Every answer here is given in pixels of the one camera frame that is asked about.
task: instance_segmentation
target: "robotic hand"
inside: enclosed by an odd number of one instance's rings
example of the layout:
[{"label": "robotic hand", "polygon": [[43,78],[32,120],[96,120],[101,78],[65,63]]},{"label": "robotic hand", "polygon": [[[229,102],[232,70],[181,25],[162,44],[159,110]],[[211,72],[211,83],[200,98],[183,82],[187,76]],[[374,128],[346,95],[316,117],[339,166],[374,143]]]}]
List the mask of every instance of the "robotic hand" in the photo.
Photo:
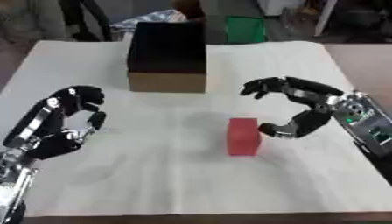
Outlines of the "robotic hand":
[{"label": "robotic hand", "polygon": [[362,153],[392,185],[392,119],[367,94],[342,91],[309,80],[286,77],[252,80],[241,95],[255,94],[261,99],[268,93],[283,93],[292,102],[309,106],[291,121],[278,126],[263,123],[259,130],[271,137],[305,137],[326,125],[333,117]]},{"label": "robotic hand", "polygon": [[[18,224],[25,213],[24,197],[37,169],[35,160],[54,158],[77,151],[103,125],[106,114],[99,111],[104,94],[98,87],[62,89],[39,101],[19,121],[0,154],[0,223]],[[94,112],[83,130],[65,129],[64,120],[75,113]]]},{"label": "robotic hand", "polygon": [[292,102],[309,106],[309,110],[295,115],[291,121],[278,126],[273,123],[263,123],[259,130],[272,137],[304,137],[321,126],[327,124],[332,117],[333,110],[328,104],[330,97],[339,97],[343,92],[327,85],[308,80],[287,77],[277,77],[261,80],[252,80],[244,85],[241,95],[252,95],[261,99],[268,93],[283,93]]}]

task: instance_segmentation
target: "green container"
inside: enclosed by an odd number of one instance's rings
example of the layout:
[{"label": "green container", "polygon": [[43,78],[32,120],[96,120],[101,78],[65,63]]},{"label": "green container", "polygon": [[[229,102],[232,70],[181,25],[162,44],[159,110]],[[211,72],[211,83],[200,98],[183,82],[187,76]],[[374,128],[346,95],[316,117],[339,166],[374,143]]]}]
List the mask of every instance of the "green container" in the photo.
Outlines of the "green container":
[{"label": "green container", "polygon": [[259,17],[226,17],[227,42],[252,44],[265,42],[264,20]]}]

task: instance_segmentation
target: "red block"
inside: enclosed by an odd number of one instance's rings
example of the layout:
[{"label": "red block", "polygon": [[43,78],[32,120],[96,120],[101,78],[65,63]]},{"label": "red block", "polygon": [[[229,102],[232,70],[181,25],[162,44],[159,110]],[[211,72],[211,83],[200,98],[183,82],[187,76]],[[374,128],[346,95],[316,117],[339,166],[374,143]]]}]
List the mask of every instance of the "red block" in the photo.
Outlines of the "red block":
[{"label": "red block", "polygon": [[256,118],[231,118],[227,129],[230,156],[255,156],[262,142]]}]

